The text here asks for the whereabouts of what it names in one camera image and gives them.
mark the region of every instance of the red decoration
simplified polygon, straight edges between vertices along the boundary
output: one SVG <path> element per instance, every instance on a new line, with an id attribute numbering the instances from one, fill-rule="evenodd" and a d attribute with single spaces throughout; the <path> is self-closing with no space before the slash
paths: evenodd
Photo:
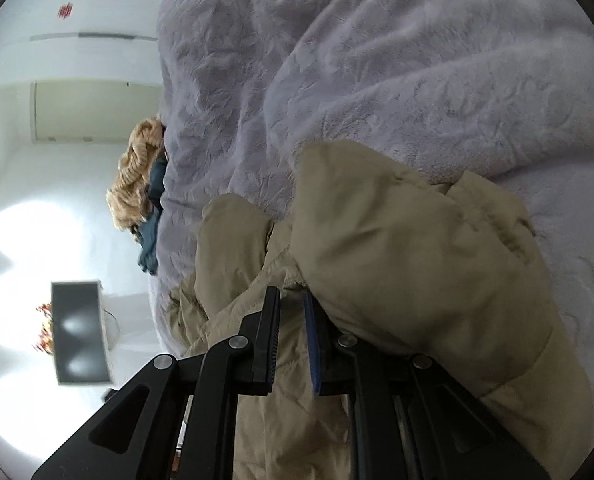
<path id="1" fill-rule="evenodd" d="M 62 5 L 59 7 L 59 12 L 57 13 L 57 17 L 65 20 L 72 14 L 72 4 L 68 3 L 67 5 Z"/>

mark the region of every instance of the bright light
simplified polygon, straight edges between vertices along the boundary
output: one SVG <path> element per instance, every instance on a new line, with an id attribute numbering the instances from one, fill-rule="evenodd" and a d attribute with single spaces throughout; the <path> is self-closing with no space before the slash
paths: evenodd
<path id="1" fill-rule="evenodd" d="M 59 280 L 81 271 L 86 231 L 81 219 L 59 205 L 23 202 L 0 212 L 0 251 L 17 265 L 41 267 Z"/>
<path id="2" fill-rule="evenodd" d="M 28 269 L 13 269 L 0 276 L 0 345 L 34 352 L 42 327 L 35 309 L 50 301 L 50 280 Z"/>
<path id="3" fill-rule="evenodd" d="M 0 380 L 0 436 L 19 451 L 46 460 L 101 406 L 81 388 L 59 386 L 52 366 Z"/>

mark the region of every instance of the blanket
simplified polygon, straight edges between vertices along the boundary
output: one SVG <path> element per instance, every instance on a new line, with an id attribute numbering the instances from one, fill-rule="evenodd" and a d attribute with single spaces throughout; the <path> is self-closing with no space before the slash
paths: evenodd
<path id="1" fill-rule="evenodd" d="M 592 397 L 517 197 L 470 172 L 432 187 L 347 141 L 307 147 L 298 175 L 292 213 L 274 225 L 236 195 L 206 206 L 196 271 L 169 309 L 195 355 L 237 333 L 266 286 L 282 290 L 276 383 L 240 398 L 234 478 L 348 478 L 343 400 L 310 387 L 304 286 L 342 330 L 431 355 L 551 478 L 570 478 L 589 449 Z"/>
<path id="2" fill-rule="evenodd" d="M 192 271 L 202 208 L 272 218 L 306 140 L 358 140 L 430 182 L 594 152 L 594 27 L 575 0 L 163 0 L 170 164 L 155 322 Z"/>

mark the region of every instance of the bed sheet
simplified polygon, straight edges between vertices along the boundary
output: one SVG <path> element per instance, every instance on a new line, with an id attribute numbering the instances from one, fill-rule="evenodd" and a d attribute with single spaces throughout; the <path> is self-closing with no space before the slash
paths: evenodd
<path id="1" fill-rule="evenodd" d="M 580 233 L 564 208 L 594 211 L 594 27 L 575 0 L 163 0 L 158 30 L 170 161 L 153 314 L 171 352 L 168 292 L 192 271 L 203 206 L 235 192 L 280 218 L 303 143 L 347 138 L 430 182 L 469 169 L 524 196 L 594 386 L 594 223 Z"/>

